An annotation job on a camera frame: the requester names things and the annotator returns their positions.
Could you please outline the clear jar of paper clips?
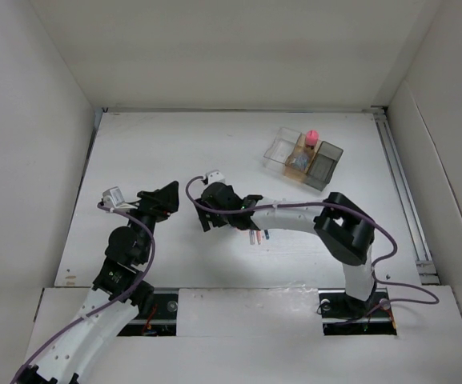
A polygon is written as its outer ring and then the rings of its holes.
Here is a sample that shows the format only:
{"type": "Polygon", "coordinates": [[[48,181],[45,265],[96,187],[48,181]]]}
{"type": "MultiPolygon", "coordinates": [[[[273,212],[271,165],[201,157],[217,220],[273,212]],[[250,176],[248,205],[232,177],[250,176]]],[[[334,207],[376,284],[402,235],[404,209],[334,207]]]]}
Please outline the clear jar of paper clips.
{"type": "Polygon", "coordinates": [[[289,162],[289,166],[294,170],[305,172],[307,169],[307,166],[309,165],[310,160],[311,160],[311,156],[309,154],[305,152],[301,152],[301,153],[295,154],[292,157],[292,159],[289,162]]]}

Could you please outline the pink capped patterned tube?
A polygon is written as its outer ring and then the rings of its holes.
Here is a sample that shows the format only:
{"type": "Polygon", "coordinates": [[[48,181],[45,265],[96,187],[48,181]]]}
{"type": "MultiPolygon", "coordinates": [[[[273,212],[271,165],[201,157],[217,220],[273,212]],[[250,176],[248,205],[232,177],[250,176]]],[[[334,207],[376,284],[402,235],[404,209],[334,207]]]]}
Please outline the pink capped patterned tube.
{"type": "Polygon", "coordinates": [[[312,155],[319,141],[319,133],[316,130],[309,130],[304,135],[303,148],[304,151],[312,155]]]}

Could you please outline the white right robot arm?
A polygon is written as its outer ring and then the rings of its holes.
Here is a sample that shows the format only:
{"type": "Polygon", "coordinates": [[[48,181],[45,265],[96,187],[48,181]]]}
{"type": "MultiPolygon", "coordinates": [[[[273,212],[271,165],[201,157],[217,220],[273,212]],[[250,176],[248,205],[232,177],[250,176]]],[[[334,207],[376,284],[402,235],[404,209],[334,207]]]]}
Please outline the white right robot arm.
{"type": "Polygon", "coordinates": [[[332,192],[314,206],[260,194],[238,196],[223,182],[210,184],[192,198],[203,230],[232,226],[239,230],[290,230],[317,236],[341,263],[345,278],[345,318],[357,318],[373,306],[372,220],[345,195],[332,192]]]}

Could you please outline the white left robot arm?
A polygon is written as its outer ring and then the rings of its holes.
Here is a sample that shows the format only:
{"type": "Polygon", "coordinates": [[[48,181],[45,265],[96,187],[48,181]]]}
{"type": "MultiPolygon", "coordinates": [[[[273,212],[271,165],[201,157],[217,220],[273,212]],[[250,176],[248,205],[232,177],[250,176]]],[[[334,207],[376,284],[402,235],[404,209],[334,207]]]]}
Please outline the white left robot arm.
{"type": "Polygon", "coordinates": [[[125,202],[117,187],[104,192],[98,208],[127,224],[110,233],[101,270],[71,323],[28,358],[14,383],[85,383],[113,338],[151,312],[155,289],[144,278],[155,256],[154,231],[178,211],[179,183],[140,191],[137,198],[125,202]]]}

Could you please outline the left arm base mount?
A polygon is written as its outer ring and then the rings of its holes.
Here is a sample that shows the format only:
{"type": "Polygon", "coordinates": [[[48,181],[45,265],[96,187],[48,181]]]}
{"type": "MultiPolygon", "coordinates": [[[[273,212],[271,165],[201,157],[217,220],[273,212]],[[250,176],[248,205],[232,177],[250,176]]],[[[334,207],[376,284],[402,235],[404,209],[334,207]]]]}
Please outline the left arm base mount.
{"type": "Polygon", "coordinates": [[[139,314],[119,332],[119,337],[174,337],[177,333],[179,293],[156,293],[146,314],[139,314]]]}

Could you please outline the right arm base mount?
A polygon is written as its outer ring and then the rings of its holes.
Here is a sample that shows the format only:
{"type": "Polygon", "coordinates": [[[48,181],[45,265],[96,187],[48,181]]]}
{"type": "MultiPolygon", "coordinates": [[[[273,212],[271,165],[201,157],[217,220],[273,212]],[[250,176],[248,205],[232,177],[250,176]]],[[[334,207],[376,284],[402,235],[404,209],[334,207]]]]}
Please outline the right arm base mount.
{"type": "Polygon", "coordinates": [[[373,310],[383,299],[388,299],[386,289],[375,291],[366,302],[347,296],[343,289],[320,290],[316,313],[322,318],[323,334],[397,335],[392,311],[373,310]]]}

